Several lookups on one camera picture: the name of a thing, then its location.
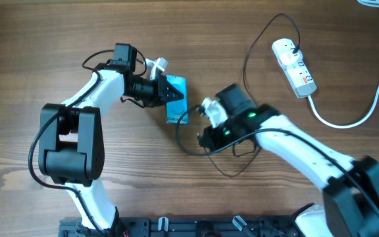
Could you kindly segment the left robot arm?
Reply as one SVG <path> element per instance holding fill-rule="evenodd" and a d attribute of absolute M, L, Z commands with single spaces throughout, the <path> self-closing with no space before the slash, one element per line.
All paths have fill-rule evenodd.
<path fill-rule="evenodd" d="M 182 76 L 165 75 L 167 61 L 146 59 L 126 43 L 110 50 L 112 58 L 91 71 L 90 81 L 71 98 L 48 103 L 28 155 L 32 178 L 41 186 L 65 190 L 80 212 L 59 223 L 59 236 L 129 236 L 131 222 L 122 221 L 101 179 L 105 163 L 102 118 L 116 101 L 142 109 L 166 108 L 175 123 L 187 107 Z"/>

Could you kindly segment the turquoise screen Galaxy smartphone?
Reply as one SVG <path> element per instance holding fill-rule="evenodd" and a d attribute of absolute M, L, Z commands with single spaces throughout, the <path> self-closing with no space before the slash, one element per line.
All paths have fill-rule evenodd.
<path fill-rule="evenodd" d="M 178 119 L 188 109 L 186 79 L 181 76 L 173 75 L 167 75 L 166 79 L 184 96 L 183 99 L 171 101 L 166 104 L 166 122 L 169 124 L 176 124 Z"/>

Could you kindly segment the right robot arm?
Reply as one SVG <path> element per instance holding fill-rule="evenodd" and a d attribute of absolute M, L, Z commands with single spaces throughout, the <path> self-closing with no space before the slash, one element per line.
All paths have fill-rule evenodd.
<path fill-rule="evenodd" d="M 344 155 L 314 139 L 267 104 L 256 106 L 232 84 L 205 98 L 200 112 L 210 121 L 199 145 L 211 153 L 251 140 L 304 174 L 323 195 L 295 218 L 304 236 L 379 236 L 379 163 Z"/>

